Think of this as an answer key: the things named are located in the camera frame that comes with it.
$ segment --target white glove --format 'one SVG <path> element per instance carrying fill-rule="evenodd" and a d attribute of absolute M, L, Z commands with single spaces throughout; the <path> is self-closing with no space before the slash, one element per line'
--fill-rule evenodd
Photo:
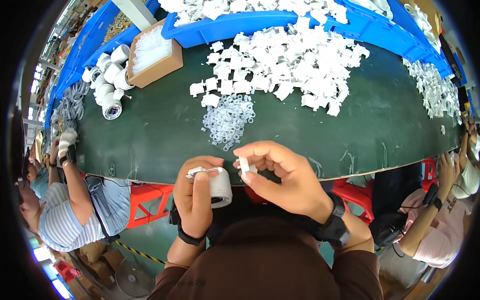
<path fill-rule="evenodd" d="M 77 132 L 75 132 L 74 129 L 68 128 L 67 130 L 65 130 L 60 136 L 58 156 L 60 157 L 61 154 L 67 152 L 68 147 L 70 145 L 75 144 L 76 140 L 77 140 Z"/>

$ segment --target red stool leg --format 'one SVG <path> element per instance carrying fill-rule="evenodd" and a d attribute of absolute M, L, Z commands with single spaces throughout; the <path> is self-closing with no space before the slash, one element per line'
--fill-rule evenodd
<path fill-rule="evenodd" d="M 148 184 L 141 186 L 132 186 L 131 192 L 131 204 L 130 204 L 130 220 L 128 222 L 127 228 L 134 228 L 143 224 L 160 219 L 168 215 L 168 212 L 164 212 L 165 207 L 167 206 L 168 197 L 173 192 L 173 185 L 165 184 Z M 158 211 L 156 214 L 151 214 L 142 203 L 153 200 L 155 198 L 162 197 L 160 205 L 158 206 Z M 139 208 L 146 216 L 135 219 L 135 213 Z"/>

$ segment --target white cylinder part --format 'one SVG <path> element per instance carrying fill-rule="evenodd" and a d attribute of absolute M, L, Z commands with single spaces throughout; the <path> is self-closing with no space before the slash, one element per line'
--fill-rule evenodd
<path fill-rule="evenodd" d="M 112 93 L 115 91 L 115 87 L 111 84 L 102 84 L 97 85 L 95 88 L 96 96 L 99 98 L 103 98 L 106 94 Z"/>
<path fill-rule="evenodd" d="M 122 89 L 124 91 L 133 89 L 135 86 L 130 84 L 127 80 L 127 69 L 123 69 L 118 72 L 113 80 L 113 85 L 116 89 Z"/>
<path fill-rule="evenodd" d="M 84 73 L 82 74 L 82 80 L 85 82 L 92 81 L 92 73 L 90 72 L 92 67 L 85 67 Z"/>
<path fill-rule="evenodd" d="M 212 208 L 220 208 L 232 203 L 232 187 L 227 170 L 218 167 L 220 172 L 215 177 L 210 177 L 210 197 L 221 198 L 220 202 L 212 203 Z"/>
<path fill-rule="evenodd" d="M 117 63 L 111 63 L 108 69 L 105 71 L 103 74 L 103 77 L 109 84 L 113 84 L 113 81 L 115 79 L 115 76 L 117 76 L 117 73 L 122 71 L 123 67 L 120 66 Z"/>
<path fill-rule="evenodd" d="M 125 44 L 121 44 L 115 50 L 113 50 L 112 55 L 110 56 L 110 60 L 112 62 L 122 64 L 128 59 L 129 55 L 130 47 Z"/>
<path fill-rule="evenodd" d="M 107 120 L 116 119 L 121 114 L 121 102 L 113 99 L 113 93 L 108 93 L 103 97 L 102 113 Z"/>
<path fill-rule="evenodd" d="M 107 53 L 102 53 L 100 54 L 100 57 L 98 58 L 98 60 L 96 61 L 96 66 L 101 68 L 101 64 L 102 63 L 107 63 L 107 61 L 109 61 L 110 59 L 110 55 L 108 55 Z"/>

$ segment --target hand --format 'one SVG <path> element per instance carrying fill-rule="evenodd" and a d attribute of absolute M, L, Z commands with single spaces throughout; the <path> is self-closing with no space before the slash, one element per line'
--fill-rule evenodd
<path fill-rule="evenodd" d="M 260 141 L 235 149 L 236 156 L 247 157 L 259 171 L 275 173 L 282 184 L 262 175 L 247 172 L 239 175 L 260 197 L 288 212 L 309 216 L 325 223 L 333 210 L 333 201 L 323 190 L 308 160 L 290 149 L 272 141 Z"/>
<path fill-rule="evenodd" d="M 51 166 L 57 165 L 57 156 L 59 154 L 59 143 L 60 139 L 55 139 L 52 143 L 52 147 L 50 148 L 50 157 L 48 159 Z"/>
<path fill-rule="evenodd" d="M 59 157 L 61 157 L 62 154 L 67 153 L 70 145 L 75 144 L 77 136 L 77 132 L 72 128 L 68 128 L 61 134 L 58 150 Z"/>
<path fill-rule="evenodd" d="M 454 156 L 454 165 L 448 152 L 440 154 L 440 172 L 439 172 L 439 191 L 438 197 L 444 201 L 447 199 L 448 193 L 452 189 L 460 174 L 460 164 L 458 163 L 458 155 Z"/>
<path fill-rule="evenodd" d="M 210 169 L 221 167 L 223 159 L 213 156 L 198 156 L 183 164 L 173 187 L 173 199 L 179 211 L 183 231 L 193 238 L 202 237 L 212 224 L 212 200 L 210 197 L 210 177 L 217 172 L 200 172 L 191 180 L 185 176 L 188 170 L 196 167 Z"/>

